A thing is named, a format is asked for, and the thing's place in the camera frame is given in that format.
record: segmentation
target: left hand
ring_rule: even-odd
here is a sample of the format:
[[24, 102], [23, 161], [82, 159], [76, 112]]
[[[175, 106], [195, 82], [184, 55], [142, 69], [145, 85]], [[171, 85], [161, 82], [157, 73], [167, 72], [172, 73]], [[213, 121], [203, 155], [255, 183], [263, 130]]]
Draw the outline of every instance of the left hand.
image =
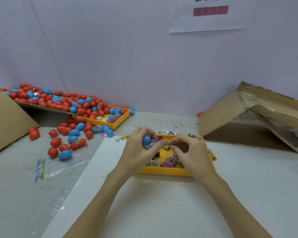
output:
[[142, 146], [142, 139], [145, 135], [158, 140], [156, 133], [152, 129], [137, 127], [127, 139], [123, 154], [114, 169], [114, 171], [123, 175], [126, 179], [129, 179], [141, 170], [167, 144], [167, 140], [160, 140], [150, 150], [145, 150]]

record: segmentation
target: yellow plastic tray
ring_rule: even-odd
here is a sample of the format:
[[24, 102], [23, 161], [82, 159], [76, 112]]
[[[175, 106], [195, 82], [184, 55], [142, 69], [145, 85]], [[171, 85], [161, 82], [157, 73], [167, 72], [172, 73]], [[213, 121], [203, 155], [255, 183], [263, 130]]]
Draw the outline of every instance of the yellow plastic tray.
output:
[[[111, 106], [111, 105], [108, 105], [108, 107], [110, 107], [110, 108], [120, 108], [120, 107]], [[115, 123], [103, 122], [103, 119], [108, 118], [108, 116], [111, 115], [111, 114], [105, 114], [100, 119], [89, 119], [89, 118], [86, 118], [86, 121], [87, 122], [91, 122], [94, 125], [107, 125], [112, 130], [115, 130], [126, 118], [128, 118], [130, 116], [130, 112], [129, 112], [129, 109], [128, 108], [121, 108], [121, 110], [126, 110], [127, 112], [124, 113], [122, 116], [120, 116], [120, 118]]]
[[[157, 135], [158, 137], [162, 137], [163, 139], [171, 140], [176, 137], [176, 135]], [[172, 156], [172, 150], [165, 150], [160, 149], [160, 157], [155, 158], [154, 160], [158, 163], [162, 163], [166, 158], [169, 158]], [[166, 167], [151, 167], [151, 166], [145, 166], [143, 167], [138, 173], [140, 174], [155, 174], [155, 175], [169, 175], [169, 176], [191, 176], [185, 169], [183, 168], [166, 168]]]

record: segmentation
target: white wall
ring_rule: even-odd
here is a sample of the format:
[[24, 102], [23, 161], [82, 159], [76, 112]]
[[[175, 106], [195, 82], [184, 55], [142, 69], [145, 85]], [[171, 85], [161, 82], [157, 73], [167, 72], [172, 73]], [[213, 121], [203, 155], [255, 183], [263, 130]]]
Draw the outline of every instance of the white wall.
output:
[[29, 0], [0, 0], [0, 86], [65, 91]]
[[[260, 0], [250, 29], [178, 34], [168, 31], [169, 0], [30, 2], [69, 92], [180, 114], [207, 109], [241, 80], [298, 99], [298, 0]], [[37, 57], [27, 52], [17, 63], [15, 50], [29, 40], [13, 40], [0, 40], [14, 54], [14, 65], [0, 60], [0, 70], [17, 70], [21, 80], [22, 67], [35, 69]]]

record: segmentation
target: cardboard box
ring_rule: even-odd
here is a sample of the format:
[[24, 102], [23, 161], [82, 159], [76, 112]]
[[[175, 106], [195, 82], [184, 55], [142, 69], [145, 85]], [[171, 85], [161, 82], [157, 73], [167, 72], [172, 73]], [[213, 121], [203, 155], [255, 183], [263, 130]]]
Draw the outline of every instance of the cardboard box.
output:
[[[246, 113], [259, 124], [234, 120]], [[298, 152], [298, 100], [242, 81], [237, 90], [199, 117], [206, 140]]]
[[0, 150], [39, 125], [0, 89]]

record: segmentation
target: white paper sheet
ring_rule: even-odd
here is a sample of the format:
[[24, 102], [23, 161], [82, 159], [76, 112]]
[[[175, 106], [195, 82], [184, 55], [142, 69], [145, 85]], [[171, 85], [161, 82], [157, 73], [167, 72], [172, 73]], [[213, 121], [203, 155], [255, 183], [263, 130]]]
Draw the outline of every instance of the white paper sheet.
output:
[[249, 28], [258, 0], [170, 0], [170, 33]]

